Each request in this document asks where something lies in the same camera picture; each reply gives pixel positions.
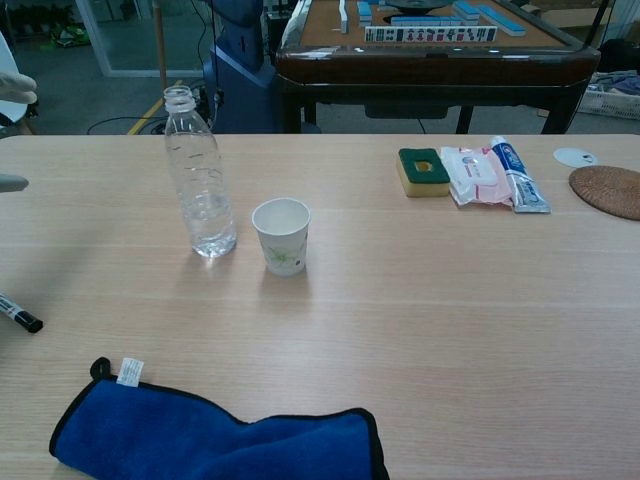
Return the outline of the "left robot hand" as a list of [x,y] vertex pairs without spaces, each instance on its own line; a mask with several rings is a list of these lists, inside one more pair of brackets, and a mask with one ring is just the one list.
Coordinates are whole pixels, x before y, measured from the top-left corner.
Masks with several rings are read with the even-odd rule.
[[[23,105],[37,101],[37,83],[27,75],[14,72],[1,72],[1,100]],[[17,175],[1,175],[1,192],[12,193],[26,189],[27,179]]]

